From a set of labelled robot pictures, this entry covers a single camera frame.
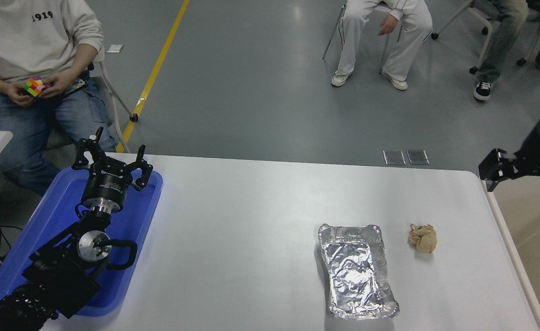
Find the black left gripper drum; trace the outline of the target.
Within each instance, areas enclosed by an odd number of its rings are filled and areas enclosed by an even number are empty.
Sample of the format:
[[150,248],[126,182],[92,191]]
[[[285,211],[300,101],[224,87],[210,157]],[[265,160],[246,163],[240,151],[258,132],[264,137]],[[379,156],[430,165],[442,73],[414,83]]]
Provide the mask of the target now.
[[114,207],[123,207],[128,187],[131,184],[131,172],[123,169],[102,170],[91,167],[89,178],[81,196],[85,207],[98,205],[98,200],[108,200]]

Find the person's right hand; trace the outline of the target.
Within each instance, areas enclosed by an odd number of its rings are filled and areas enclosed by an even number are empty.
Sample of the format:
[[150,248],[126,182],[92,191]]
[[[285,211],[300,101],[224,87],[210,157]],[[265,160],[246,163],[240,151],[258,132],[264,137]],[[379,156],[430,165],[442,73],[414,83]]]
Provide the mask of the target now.
[[27,108],[33,105],[36,101],[34,97],[29,94],[23,93],[24,82],[9,82],[5,87],[5,94],[18,106]]

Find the person's left hand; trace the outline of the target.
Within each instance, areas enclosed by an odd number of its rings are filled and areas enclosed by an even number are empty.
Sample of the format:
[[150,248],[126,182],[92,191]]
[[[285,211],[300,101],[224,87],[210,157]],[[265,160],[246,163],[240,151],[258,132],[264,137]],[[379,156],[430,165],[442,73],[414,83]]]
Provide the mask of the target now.
[[40,99],[49,99],[57,97],[64,93],[75,81],[77,75],[73,71],[64,71],[62,73],[56,73],[49,77],[43,78],[43,82],[49,85],[49,88],[43,90],[38,95]]
[[378,35],[386,35],[392,33],[398,25],[398,19],[392,14],[387,15],[380,23],[380,31]]

